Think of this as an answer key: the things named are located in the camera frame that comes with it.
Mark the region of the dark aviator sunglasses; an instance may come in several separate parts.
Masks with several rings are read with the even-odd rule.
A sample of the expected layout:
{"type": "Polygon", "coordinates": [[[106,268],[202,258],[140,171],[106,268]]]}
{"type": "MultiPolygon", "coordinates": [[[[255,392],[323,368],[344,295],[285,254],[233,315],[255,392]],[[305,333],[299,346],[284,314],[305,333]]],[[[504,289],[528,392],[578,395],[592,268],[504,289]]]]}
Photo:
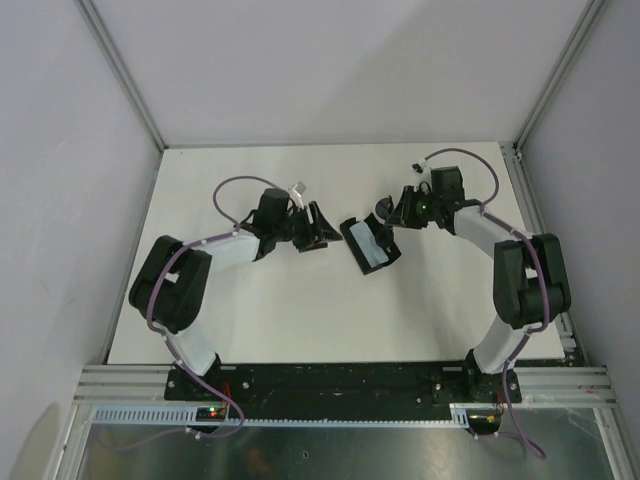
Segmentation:
{"type": "Polygon", "coordinates": [[[384,250],[390,251],[394,243],[393,227],[388,224],[394,203],[391,196],[380,199],[375,206],[374,213],[381,221],[381,226],[375,234],[376,243],[384,250]]]}

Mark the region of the black glasses case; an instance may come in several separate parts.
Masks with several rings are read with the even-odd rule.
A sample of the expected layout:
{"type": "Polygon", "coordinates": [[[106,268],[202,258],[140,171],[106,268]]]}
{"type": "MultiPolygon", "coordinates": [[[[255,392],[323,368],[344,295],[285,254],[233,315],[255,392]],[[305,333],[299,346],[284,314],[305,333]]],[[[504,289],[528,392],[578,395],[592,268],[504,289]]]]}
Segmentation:
{"type": "Polygon", "coordinates": [[[349,218],[340,224],[340,232],[364,275],[369,275],[395,263],[401,251],[393,231],[374,213],[364,219],[349,218]]]}

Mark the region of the light blue cleaning cloth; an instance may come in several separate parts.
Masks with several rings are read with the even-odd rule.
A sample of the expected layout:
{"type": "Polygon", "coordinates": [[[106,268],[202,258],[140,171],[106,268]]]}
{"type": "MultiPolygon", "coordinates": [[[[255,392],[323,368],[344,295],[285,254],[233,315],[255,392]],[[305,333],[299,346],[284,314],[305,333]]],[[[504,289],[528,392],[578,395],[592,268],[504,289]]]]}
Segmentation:
{"type": "Polygon", "coordinates": [[[355,240],[357,250],[362,254],[366,270],[372,270],[389,261],[389,256],[378,246],[374,233],[364,221],[351,226],[350,233],[355,240]]]}

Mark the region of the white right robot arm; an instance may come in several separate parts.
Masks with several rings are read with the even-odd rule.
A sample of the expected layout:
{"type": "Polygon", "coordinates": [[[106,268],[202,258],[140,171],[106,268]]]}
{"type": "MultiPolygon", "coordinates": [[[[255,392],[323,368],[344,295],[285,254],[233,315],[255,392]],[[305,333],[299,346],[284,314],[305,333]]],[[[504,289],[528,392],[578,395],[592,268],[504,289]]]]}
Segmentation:
{"type": "Polygon", "coordinates": [[[404,187],[398,202],[380,200],[376,213],[388,229],[420,230],[435,224],[492,259],[496,318],[471,350],[476,367],[461,376],[469,399],[486,400],[497,389],[495,374],[512,367],[529,338],[545,331],[571,305],[559,238],[520,231],[485,202],[467,198],[457,167],[432,170],[428,182],[404,187]]]}

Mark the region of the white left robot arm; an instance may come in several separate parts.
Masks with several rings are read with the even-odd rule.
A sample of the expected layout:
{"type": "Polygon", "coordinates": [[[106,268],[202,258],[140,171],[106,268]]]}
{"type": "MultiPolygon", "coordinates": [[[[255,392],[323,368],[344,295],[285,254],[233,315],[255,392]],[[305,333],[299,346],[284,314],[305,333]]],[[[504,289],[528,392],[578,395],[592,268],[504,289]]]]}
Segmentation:
{"type": "Polygon", "coordinates": [[[157,238],[129,290],[129,304],[159,334],[178,366],[189,371],[186,387],[197,398],[214,397],[220,374],[211,369],[218,355],[202,332],[202,303],[213,277],[229,268],[259,261],[277,244],[290,242],[300,253],[341,241],[315,201],[279,188],[266,189],[258,206],[224,233],[184,243],[157,238]]]}

